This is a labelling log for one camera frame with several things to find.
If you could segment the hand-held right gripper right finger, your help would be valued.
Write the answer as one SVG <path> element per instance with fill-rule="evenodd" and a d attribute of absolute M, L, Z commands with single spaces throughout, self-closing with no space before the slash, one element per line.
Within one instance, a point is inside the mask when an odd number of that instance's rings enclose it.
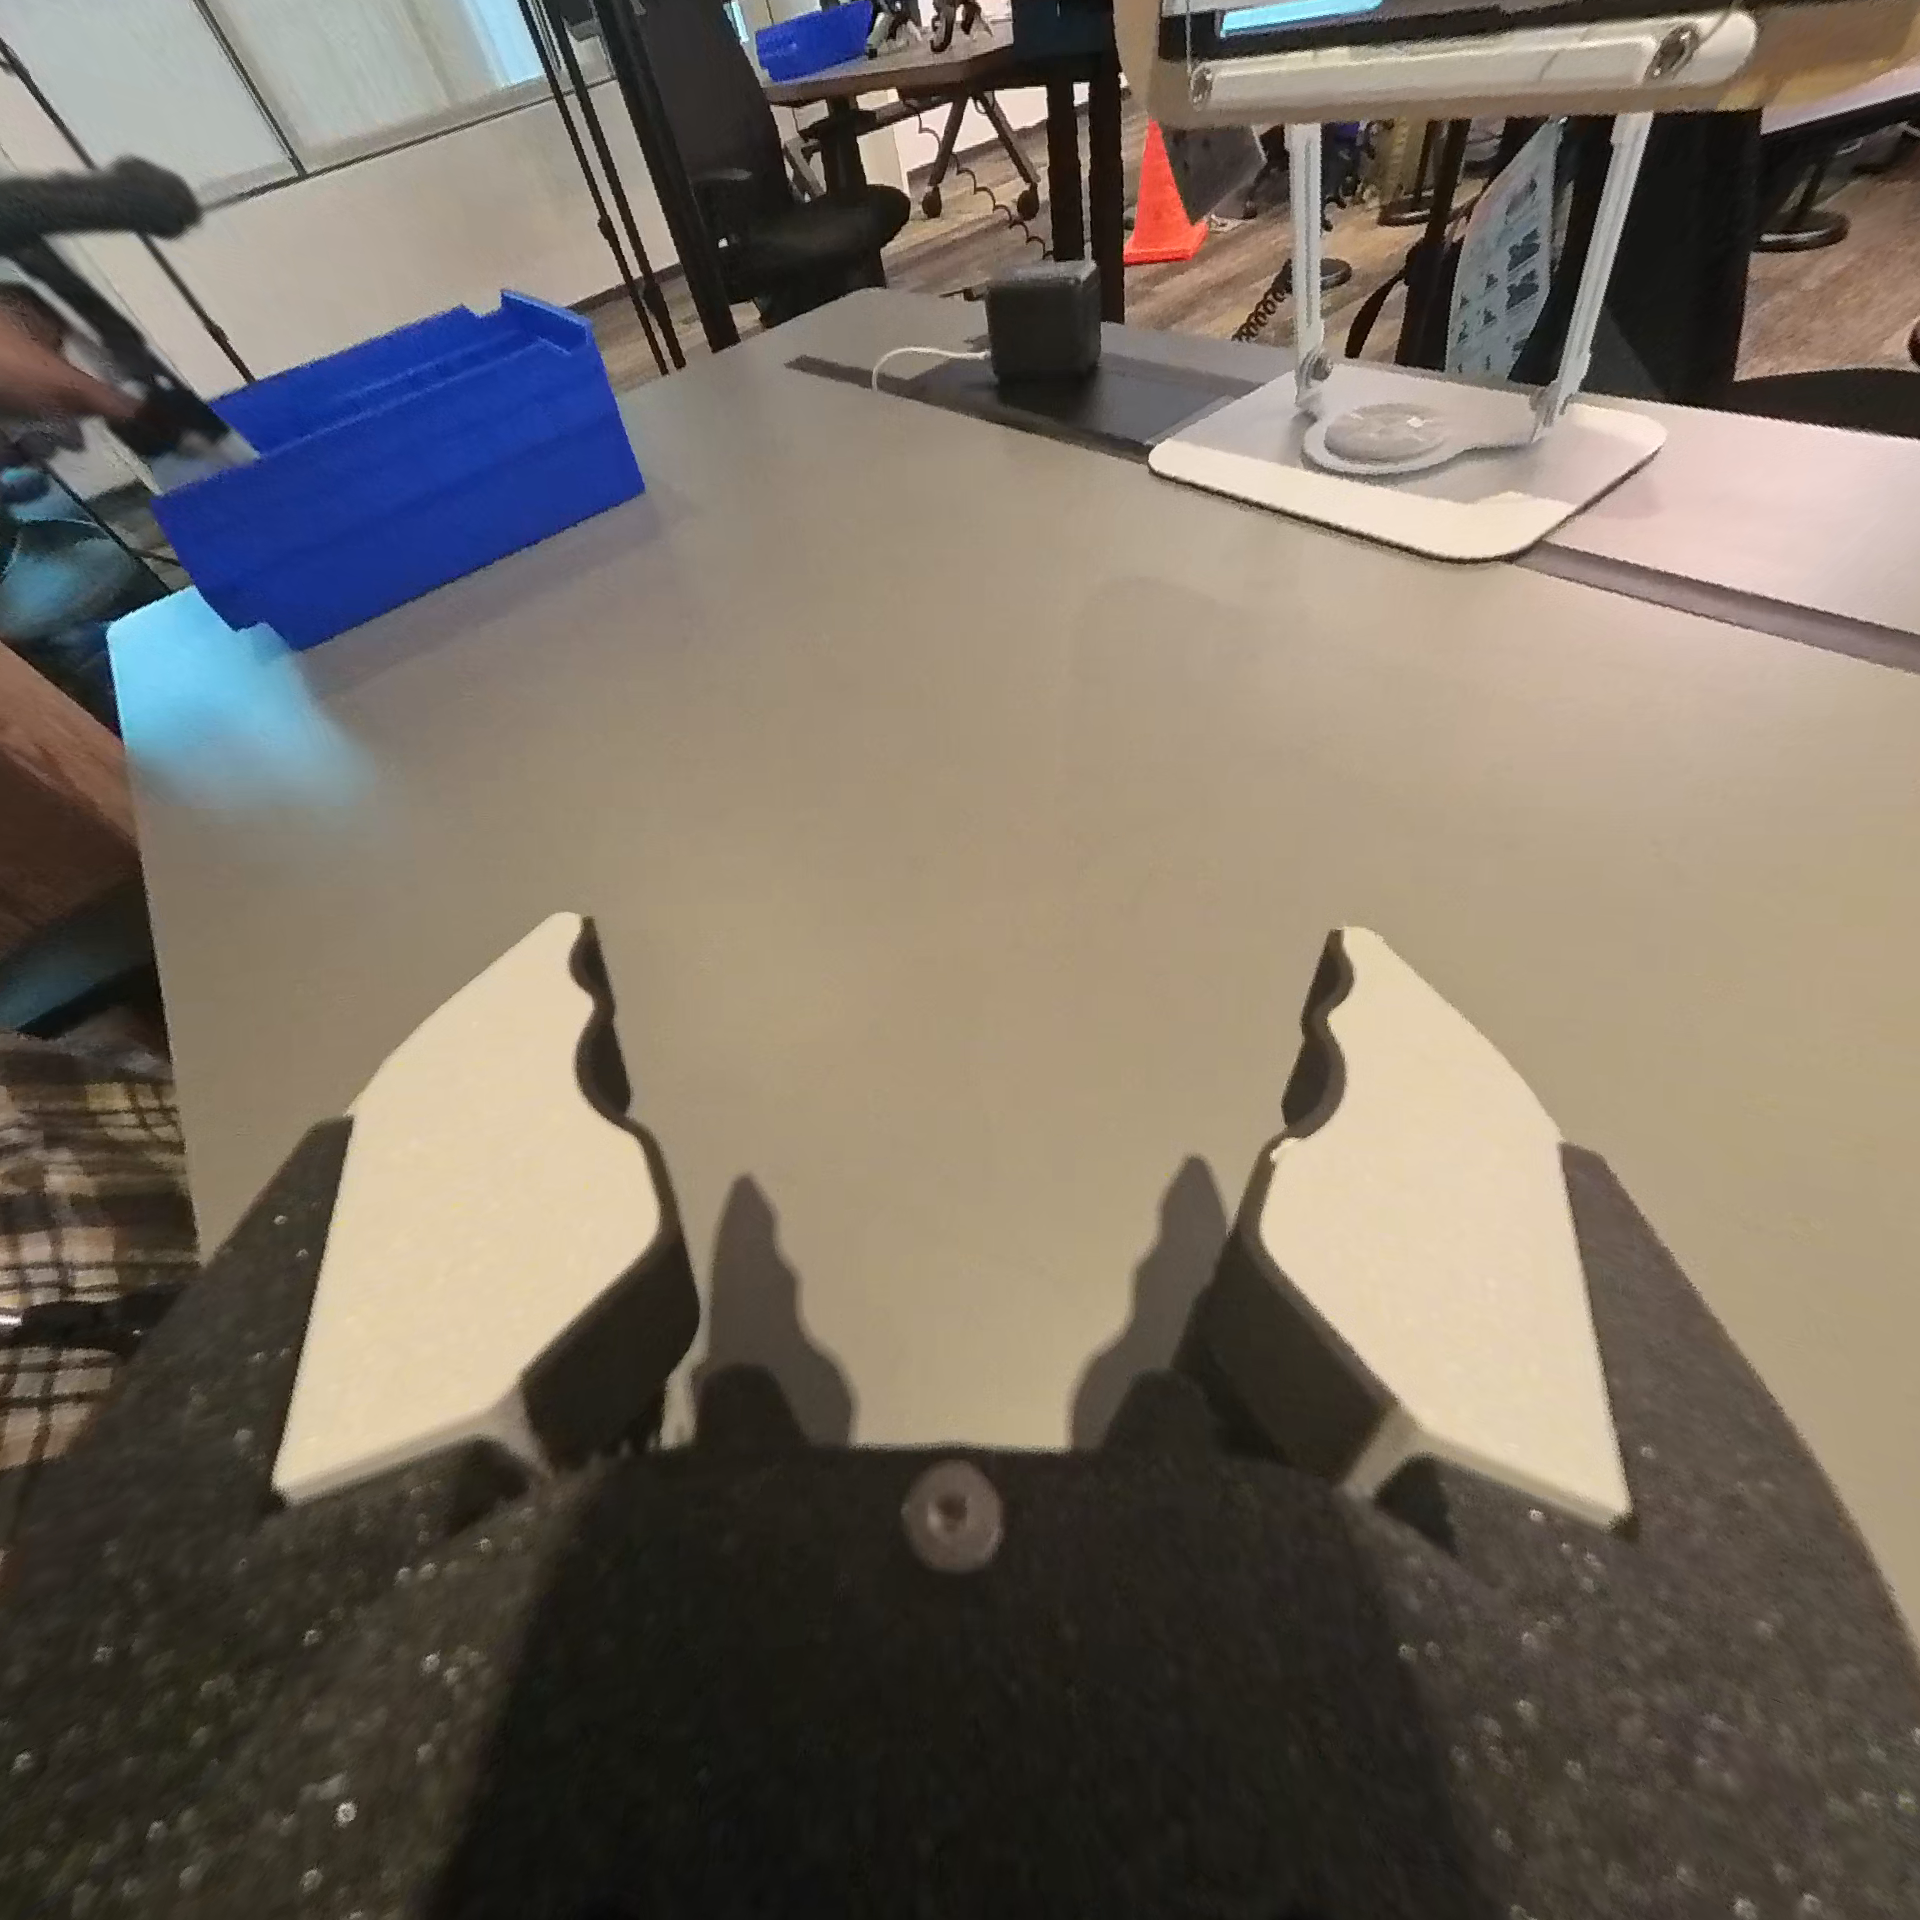
<path fill-rule="evenodd" d="M 1379 1502 L 1411 1468 L 1631 1519 L 1563 1165 L 1512 1063 L 1369 928 L 1332 928 L 1191 1322 L 1229 1424 Z"/>

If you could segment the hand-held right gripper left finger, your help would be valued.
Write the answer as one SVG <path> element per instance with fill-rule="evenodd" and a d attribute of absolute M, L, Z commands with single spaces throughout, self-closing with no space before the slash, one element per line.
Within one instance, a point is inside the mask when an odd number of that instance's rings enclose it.
<path fill-rule="evenodd" d="M 702 1298 L 632 1116 L 596 923 L 533 925 L 388 1054 L 348 1119 L 277 1500 L 446 1450 L 550 1477 L 654 1444 Z"/>

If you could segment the blue plastic bin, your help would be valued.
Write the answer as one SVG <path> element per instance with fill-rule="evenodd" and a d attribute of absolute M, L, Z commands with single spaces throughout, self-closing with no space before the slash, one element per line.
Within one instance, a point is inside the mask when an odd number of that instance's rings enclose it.
<path fill-rule="evenodd" d="M 231 391 L 249 455 L 153 509 L 204 604 L 294 651 L 641 494 L 588 317 L 452 306 Z"/>
<path fill-rule="evenodd" d="M 761 78 L 789 85 L 865 59 L 872 13 L 872 2 L 843 2 L 812 6 L 756 30 L 752 48 Z"/>

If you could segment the person's left hand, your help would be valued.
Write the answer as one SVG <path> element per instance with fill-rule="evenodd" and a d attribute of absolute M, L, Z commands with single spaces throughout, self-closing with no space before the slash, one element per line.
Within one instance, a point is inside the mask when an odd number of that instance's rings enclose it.
<path fill-rule="evenodd" d="M 134 418 L 140 404 L 3 317 L 3 418 L 112 423 Z"/>

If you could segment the person's plaid shirt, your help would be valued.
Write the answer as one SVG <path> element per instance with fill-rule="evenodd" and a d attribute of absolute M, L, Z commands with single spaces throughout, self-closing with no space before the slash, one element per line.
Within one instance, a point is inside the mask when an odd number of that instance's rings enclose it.
<path fill-rule="evenodd" d="M 4 1482 L 79 1438 L 198 1269 L 160 1055 L 4 1030 Z"/>

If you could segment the black office chair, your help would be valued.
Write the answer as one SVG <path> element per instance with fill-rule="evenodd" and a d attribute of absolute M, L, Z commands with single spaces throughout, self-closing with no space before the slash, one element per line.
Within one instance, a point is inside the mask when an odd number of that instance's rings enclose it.
<path fill-rule="evenodd" d="M 849 182 L 809 196 L 792 186 L 775 110 L 723 5 L 644 5 L 637 27 L 727 302 L 753 306 L 769 330 L 881 285 L 907 195 Z"/>

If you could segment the white tablet stand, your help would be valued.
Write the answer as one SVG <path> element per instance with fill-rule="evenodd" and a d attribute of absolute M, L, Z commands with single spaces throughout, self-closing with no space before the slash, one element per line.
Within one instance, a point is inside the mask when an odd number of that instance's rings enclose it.
<path fill-rule="evenodd" d="M 1652 115 L 1688 93 L 1711 104 L 1757 51 L 1753 16 L 1197 63 L 1158 58 L 1153 38 L 1148 76 L 1166 130 L 1279 126 L 1292 187 L 1292 371 L 1225 413 L 1212 438 L 1158 444 L 1148 463 L 1158 480 L 1443 559 L 1447 551 L 1510 554 L 1543 540 L 1664 446 L 1660 423 L 1609 415 L 1582 402 L 1580 389 Z M 1400 108 L 1550 119 L 1616 108 L 1566 341 L 1540 389 L 1365 365 L 1328 346 L 1323 124 Z"/>

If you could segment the brown wooden desk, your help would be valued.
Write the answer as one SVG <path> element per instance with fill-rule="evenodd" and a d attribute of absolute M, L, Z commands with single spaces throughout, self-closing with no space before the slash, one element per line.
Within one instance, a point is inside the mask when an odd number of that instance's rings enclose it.
<path fill-rule="evenodd" d="M 982 32 L 960 38 L 948 53 L 935 54 L 926 43 L 893 48 L 885 58 L 856 58 L 816 76 L 798 79 L 761 79 L 768 104 L 853 104 L 869 96 L 901 96 L 932 101 L 950 93 L 1033 90 L 1049 83 L 1093 83 L 1097 72 L 1117 63 L 1108 35 L 1101 43 L 1053 46 L 1019 40 L 1009 32 Z"/>

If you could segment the black cube speaker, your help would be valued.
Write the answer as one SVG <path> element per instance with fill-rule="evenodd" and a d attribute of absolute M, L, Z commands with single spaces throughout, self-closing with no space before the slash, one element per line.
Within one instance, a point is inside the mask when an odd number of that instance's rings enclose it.
<path fill-rule="evenodd" d="M 1101 277 L 1091 258 L 1044 258 L 997 274 L 980 294 L 997 392 L 1084 391 L 1101 359 Z"/>

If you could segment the black desk leg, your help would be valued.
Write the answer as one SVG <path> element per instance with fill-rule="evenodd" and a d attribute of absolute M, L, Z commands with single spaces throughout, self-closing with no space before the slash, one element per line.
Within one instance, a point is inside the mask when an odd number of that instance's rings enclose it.
<path fill-rule="evenodd" d="M 1049 211 L 1056 256 L 1097 266 L 1101 317 L 1124 317 L 1127 180 L 1121 148 L 1124 76 L 1115 2 L 1023 5 L 1019 35 L 1043 54 L 1047 87 Z"/>

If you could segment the printed paper sheet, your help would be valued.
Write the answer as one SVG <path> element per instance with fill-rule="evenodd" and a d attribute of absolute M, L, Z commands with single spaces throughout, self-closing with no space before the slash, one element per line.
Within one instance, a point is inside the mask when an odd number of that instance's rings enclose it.
<path fill-rule="evenodd" d="M 1544 311 L 1563 130 L 1560 116 L 1529 130 L 1469 213 L 1447 319 L 1454 378 L 1510 378 Z"/>

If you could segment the orange traffic cone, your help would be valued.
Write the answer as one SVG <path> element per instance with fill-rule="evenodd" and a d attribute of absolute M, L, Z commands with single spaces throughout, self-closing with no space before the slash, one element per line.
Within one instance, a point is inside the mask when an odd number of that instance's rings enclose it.
<path fill-rule="evenodd" d="M 1175 180 L 1164 130 L 1145 124 L 1135 180 L 1133 221 L 1121 238 L 1127 272 L 1183 266 L 1209 238 L 1209 220 L 1191 215 Z"/>

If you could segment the black metal frame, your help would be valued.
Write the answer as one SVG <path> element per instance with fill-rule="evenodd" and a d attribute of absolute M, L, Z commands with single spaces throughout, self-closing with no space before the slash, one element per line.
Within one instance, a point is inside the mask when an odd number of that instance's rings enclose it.
<path fill-rule="evenodd" d="M 655 373 L 668 378 L 684 371 L 685 354 L 665 290 L 644 246 L 632 198 L 617 170 L 609 136 L 591 98 L 582 58 L 572 37 L 574 5 L 517 2 L 517 13 L 544 76 L 550 104 L 581 173 L 591 221 L 609 254 L 614 285 L 637 323 Z"/>

